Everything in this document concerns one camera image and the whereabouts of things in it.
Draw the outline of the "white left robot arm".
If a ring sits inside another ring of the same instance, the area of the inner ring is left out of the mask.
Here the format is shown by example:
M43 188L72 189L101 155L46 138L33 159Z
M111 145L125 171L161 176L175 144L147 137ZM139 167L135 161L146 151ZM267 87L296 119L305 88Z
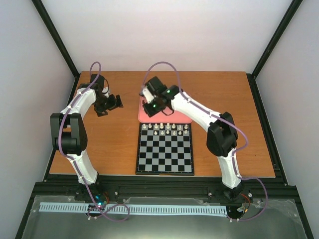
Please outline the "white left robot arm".
M79 183L89 185L86 194L95 201L103 197L104 188L96 183L98 172L92 166L86 151L88 136L83 118L91 106L98 117L123 107L120 96L111 94L109 85L104 86L105 83L108 83L105 77L92 74L89 83L79 85L69 105L50 116L53 148L71 163Z

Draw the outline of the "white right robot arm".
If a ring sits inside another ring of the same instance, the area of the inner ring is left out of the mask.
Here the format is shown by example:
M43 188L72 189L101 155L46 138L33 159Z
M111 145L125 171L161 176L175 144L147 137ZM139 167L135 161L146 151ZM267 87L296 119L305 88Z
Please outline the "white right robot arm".
M177 85L167 87L158 77L142 84L140 95L144 112L153 117L166 108L180 112L201 126L207 133L206 146L217 157L222 172L222 183L235 189L241 183L236 159L232 153L237 147L238 133L231 114L220 114L194 100Z

